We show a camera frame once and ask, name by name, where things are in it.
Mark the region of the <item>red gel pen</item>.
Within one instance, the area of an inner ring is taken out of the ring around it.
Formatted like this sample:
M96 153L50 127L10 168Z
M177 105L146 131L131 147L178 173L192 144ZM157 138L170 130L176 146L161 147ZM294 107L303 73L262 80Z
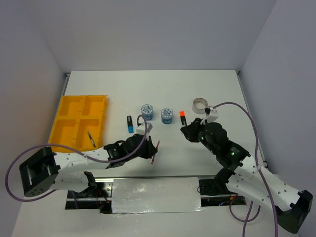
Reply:
M156 157L156 154L158 153L159 145L160 145L160 140L158 140L158 142L157 142L157 145L156 145L157 152L153 155L152 160L151 160L151 164L153 164L155 161L155 157Z

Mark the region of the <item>blue gel pen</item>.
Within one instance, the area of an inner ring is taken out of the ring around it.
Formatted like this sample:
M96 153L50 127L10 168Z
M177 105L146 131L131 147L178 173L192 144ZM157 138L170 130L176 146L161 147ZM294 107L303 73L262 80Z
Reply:
M92 138L92 136L91 136L91 133L90 133L89 131L87 131L87 135L88 135L88 137L89 137L89 139L90 139L90 141L91 141L93 147L96 148L95 142L94 142L94 140L93 140L93 138Z

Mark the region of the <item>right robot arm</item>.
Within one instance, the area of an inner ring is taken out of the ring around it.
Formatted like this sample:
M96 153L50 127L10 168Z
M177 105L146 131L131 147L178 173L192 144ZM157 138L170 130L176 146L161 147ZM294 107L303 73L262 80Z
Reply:
M290 233L298 233L309 214L313 195L291 187L265 167L242 146L228 139L226 130L217 122L202 124L196 118L181 132L192 143L201 143L211 151L222 169L215 176L215 189L230 191L270 209L277 223Z

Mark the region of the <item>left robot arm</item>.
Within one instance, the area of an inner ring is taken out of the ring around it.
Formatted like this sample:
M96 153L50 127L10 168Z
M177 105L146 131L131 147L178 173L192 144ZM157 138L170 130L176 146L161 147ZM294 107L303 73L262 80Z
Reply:
M60 153L44 147L19 166L24 196L70 190L91 197L97 190L92 170L120 167L137 157L151 159L157 152L151 137L140 134L87 152Z

